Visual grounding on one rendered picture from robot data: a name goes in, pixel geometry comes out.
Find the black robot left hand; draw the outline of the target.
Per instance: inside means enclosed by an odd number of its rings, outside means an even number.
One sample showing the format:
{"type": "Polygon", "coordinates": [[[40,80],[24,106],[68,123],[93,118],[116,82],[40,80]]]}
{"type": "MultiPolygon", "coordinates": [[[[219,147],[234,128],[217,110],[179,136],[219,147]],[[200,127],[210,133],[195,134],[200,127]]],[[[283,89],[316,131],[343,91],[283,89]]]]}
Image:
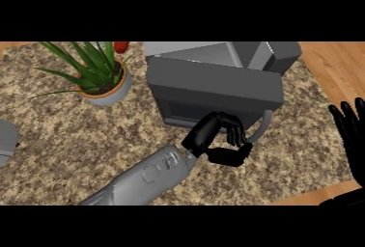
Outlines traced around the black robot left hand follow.
{"type": "Polygon", "coordinates": [[[212,112],[201,119],[182,140],[182,146],[195,157],[206,153],[212,163],[231,167],[240,167],[244,164],[253,149],[253,143],[247,141],[241,120],[225,112],[212,112]],[[238,147],[238,150],[210,149],[222,129],[226,130],[226,142],[238,147]]]}

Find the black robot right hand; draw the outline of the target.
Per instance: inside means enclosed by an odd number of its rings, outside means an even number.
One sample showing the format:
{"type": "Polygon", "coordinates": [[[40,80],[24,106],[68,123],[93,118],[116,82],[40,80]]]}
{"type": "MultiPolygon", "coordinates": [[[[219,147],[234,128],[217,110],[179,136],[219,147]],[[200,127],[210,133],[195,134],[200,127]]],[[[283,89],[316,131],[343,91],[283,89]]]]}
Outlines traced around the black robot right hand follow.
{"type": "Polygon", "coordinates": [[[325,200],[321,206],[365,206],[365,100],[355,99],[355,107],[346,101],[342,107],[328,106],[345,142],[345,154],[350,173],[359,188],[325,200]]]}

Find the dark grey microwave door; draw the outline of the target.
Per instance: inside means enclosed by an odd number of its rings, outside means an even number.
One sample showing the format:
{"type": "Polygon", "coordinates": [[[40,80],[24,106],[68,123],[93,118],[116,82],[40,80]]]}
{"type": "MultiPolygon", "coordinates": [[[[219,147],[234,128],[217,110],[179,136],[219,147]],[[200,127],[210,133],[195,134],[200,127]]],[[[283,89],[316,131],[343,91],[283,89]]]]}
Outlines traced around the dark grey microwave door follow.
{"type": "Polygon", "coordinates": [[[263,120],[249,137],[260,140],[284,104],[280,73],[151,56],[147,83],[164,124],[192,128],[210,112],[226,112],[244,129],[263,120]]]}

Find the dark grey microwave body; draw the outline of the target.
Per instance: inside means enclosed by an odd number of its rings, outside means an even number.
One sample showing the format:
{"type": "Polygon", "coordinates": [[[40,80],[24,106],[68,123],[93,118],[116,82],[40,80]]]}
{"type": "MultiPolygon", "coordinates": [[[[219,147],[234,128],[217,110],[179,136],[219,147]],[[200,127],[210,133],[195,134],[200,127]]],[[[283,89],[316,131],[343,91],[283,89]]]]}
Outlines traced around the dark grey microwave body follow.
{"type": "Polygon", "coordinates": [[[296,41],[145,41],[147,57],[163,57],[285,74],[303,51],[296,41]]]}

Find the green plant in pot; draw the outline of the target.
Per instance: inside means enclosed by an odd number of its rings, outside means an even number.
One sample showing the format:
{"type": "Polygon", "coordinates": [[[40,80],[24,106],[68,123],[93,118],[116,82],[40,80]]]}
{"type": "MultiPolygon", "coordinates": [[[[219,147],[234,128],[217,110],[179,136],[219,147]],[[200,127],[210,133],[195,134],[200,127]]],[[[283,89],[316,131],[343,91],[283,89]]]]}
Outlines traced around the green plant in pot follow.
{"type": "Polygon", "coordinates": [[[40,44],[76,69],[76,74],[53,69],[39,68],[39,70],[62,77],[74,84],[74,90],[62,90],[43,94],[42,96],[77,93],[92,104],[108,106],[117,103],[127,95],[132,88],[132,73],[127,69],[130,57],[121,59],[117,41],[90,42],[79,44],[71,42],[71,46],[82,58],[76,60],[71,54],[58,47],[51,41],[40,44]]]}

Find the red round object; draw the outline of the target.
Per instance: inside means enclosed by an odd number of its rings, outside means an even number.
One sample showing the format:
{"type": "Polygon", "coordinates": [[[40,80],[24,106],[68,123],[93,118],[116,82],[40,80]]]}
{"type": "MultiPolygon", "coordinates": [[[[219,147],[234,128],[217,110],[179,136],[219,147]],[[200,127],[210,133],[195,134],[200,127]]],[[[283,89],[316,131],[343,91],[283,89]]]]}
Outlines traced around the red round object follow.
{"type": "Polygon", "coordinates": [[[114,43],[114,51],[118,53],[118,54],[123,54],[127,49],[129,49],[129,42],[127,41],[117,41],[114,43]]]}

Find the pale grey appliance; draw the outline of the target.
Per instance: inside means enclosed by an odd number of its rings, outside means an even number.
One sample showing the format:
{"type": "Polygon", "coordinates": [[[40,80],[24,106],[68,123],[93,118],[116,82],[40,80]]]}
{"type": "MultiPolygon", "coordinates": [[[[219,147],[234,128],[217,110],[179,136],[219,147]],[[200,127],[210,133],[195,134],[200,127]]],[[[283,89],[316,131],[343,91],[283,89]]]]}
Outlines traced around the pale grey appliance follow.
{"type": "Polygon", "coordinates": [[[5,166],[9,158],[15,154],[19,142],[17,126],[6,120],[0,119],[0,167],[5,166]]]}

